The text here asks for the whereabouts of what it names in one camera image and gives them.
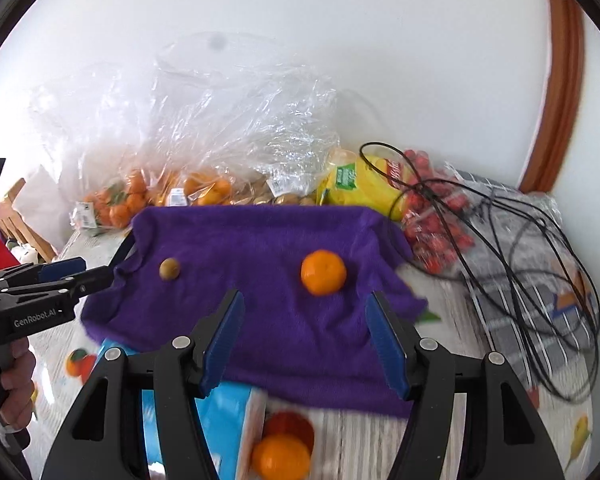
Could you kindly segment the person's left hand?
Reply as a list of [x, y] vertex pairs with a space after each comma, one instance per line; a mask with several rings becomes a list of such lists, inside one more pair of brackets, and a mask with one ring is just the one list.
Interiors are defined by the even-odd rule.
[[8, 393], [2, 404], [3, 422], [15, 430], [26, 428], [33, 414], [32, 394], [34, 393], [33, 371], [36, 364], [29, 348], [29, 339], [22, 338], [10, 344], [14, 362], [1, 376], [1, 384]]

